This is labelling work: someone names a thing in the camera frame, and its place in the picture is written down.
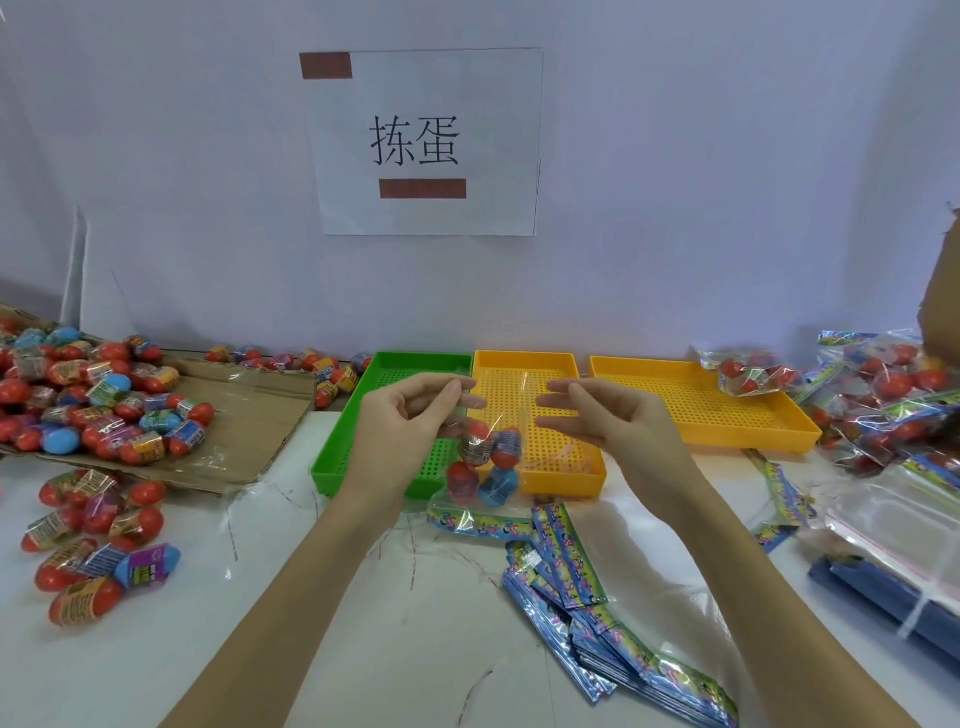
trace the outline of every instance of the brown tape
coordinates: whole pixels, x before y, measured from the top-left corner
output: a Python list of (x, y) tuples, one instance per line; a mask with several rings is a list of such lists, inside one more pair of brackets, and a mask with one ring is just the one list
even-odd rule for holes
[(380, 180), (381, 200), (465, 200), (466, 180)]
[(305, 81), (352, 79), (349, 53), (301, 53), (300, 72)]

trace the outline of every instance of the perforated tray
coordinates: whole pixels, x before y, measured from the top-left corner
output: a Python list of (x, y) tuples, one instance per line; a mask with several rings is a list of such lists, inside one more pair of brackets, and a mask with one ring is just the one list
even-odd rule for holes
[[(607, 478), (600, 450), (535, 426), (540, 415), (569, 415), (537, 407), (550, 379), (578, 377), (570, 353), (476, 352), (473, 355), (475, 394), (487, 399), (487, 409), (468, 415), (493, 429), (517, 427), (523, 435), (520, 487), (527, 493), (550, 496), (597, 497)], [(482, 468), (488, 470), (490, 465)]]
[[(337, 495), (340, 490), (353, 447), (360, 400), (365, 394), (420, 372), (469, 375), (472, 361), (473, 357), (468, 353), (378, 352), (310, 469), (317, 490), (329, 497)], [(458, 457), (458, 446), (456, 440), (438, 440), (420, 474), (407, 489), (407, 497), (427, 500), (443, 488), (446, 469)]]
[(693, 445), (808, 452), (821, 434), (783, 392), (730, 397), (717, 387), (717, 374), (694, 362), (592, 356), (590, 375), (660, 395)]

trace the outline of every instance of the left hand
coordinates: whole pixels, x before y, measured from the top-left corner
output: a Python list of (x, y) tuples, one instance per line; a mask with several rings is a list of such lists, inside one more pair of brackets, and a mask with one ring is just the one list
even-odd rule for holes
[(437, 438), (459, 438), (464, 416), (457, 407), (483, 409), (487, 401), (466, 390), (468, 376), (418, 374), (376, 389), (360, 402), (360, 417), (344, 484), (336, 500), (379, 530), (396, 523), (403, 492), (433, 449)]

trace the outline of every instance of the cardboard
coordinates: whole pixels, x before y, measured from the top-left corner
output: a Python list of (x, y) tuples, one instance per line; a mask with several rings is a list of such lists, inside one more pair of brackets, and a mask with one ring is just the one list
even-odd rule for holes
[[(26, 326), (51, 328), (53, 322), (0, 303), (0, 318), (16, 318)], [(94, 344), (102, 339), (84, 336)], [(164, 356), (163, 363), (180, 371), (174, 390), (191, 400), (207, 401), (217, 411), (206, 431), (206, 441), (182, 458), (165, 458), (135, 468), (87, 455), (57, 457), (37, 453), (45, 460), (116, 470), (144, 478), (221, 495), (251, 485), (274, 462), (300, 420), (313, 410), (312, 376), (250, 370), (233, 364), (214, 364)], [(18, 453), (9, 446), (4, 452)]]
[(944, 237), (917, 318), (926, 350), (960, 367), (960, 218)]

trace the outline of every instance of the green plastic tray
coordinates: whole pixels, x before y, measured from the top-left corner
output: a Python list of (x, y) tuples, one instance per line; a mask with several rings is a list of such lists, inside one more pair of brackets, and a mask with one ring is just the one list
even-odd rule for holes
[[(310, 469), (317, 490), (329, 497), (336, 496), (340, 490), (344, 473), (347, 472), (350, 448), (353, 447), (360, 400), (365, 394), (420, 372), (451, 372), (469, 376), (472, 368), (473, 355), (468, 353), (378, 352)], [(438, 440), (423, 464), (423, 470), (407, 489), (407, 497), (429, 500), (443, 488), (446, 485), (446, 469), (458, 457), (457, 447), (456, 440)]]

